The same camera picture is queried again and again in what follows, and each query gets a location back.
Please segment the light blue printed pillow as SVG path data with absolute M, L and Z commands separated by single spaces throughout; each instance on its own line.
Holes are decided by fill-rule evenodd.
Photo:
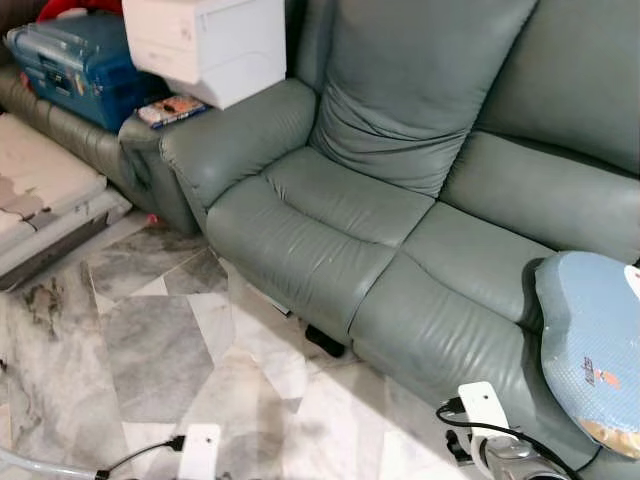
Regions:
M 640 458 L 640 271 L 600 253 L 536 266 L 540 360 L 562 410 L 595 443 Z

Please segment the green leather back cushion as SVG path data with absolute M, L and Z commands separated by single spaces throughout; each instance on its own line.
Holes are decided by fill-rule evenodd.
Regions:
M 538 0 L 338 0 L 312 146 L 436 197 Z

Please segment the green leather sofa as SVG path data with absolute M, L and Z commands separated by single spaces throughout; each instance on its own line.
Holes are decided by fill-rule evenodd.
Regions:
M 163 133 L 207 241 L 417 397 L 489 381 L 586 480 L 640 480 L 554 402 L 532 291 L 554 253 L 639 260 L 640 1 L 538 0 L 436 197 L 311 145 L 337 4 L 307 1 L 294 78 Z

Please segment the black sofa foot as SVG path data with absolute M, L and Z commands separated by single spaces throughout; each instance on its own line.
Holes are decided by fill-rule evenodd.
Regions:
M 328 334 L 321 332 L 315 325 L 308 324 L 305 330 L 303 330 L 303 337 L 305 337 L 307 342 L 321 349 L 325 355 L 333 358 L 340 358 L 346 355 L 347 347 L 344 346 L 344 344 L 340 343 L 339 340 L 329 337 Z

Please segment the white plastic box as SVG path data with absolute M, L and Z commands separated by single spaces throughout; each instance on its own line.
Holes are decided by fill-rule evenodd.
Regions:
M 122 0 L 134 67 L 227 109 L 285 78 L 285 0 Z

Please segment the small printed book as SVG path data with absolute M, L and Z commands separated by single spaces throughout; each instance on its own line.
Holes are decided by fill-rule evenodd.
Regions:
M 136 115 L 138 119 L 142 120 L 142 123 L 155 131 L 165 125 L 180 122 L 189 116 L 205 113 L 207 110 L 209 110 L 209 105 L 196 97 L 177 95 L 143 105 L 142 108 L 136 110 Z

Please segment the blue hard suitcase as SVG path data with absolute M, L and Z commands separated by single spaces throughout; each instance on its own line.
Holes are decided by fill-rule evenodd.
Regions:
M 138 108 L 172 96 L 165 79 L 134 67 L 122 15 L 28 23 L 6 32 L 4 44 L 41 99 L 111 133 Z

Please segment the white folded mattress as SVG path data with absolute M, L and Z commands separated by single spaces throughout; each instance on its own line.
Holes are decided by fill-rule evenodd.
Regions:
M 0 292 L 14 291 L 132 209 L 104 174 L 17 115 L 0 114 Z

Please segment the red round object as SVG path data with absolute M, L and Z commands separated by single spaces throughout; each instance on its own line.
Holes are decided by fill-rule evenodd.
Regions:
M 96 13 L 108 13 L 122 17 L 122 0 L 47 0 L 47 3 L 40 10 L 36 22 Z

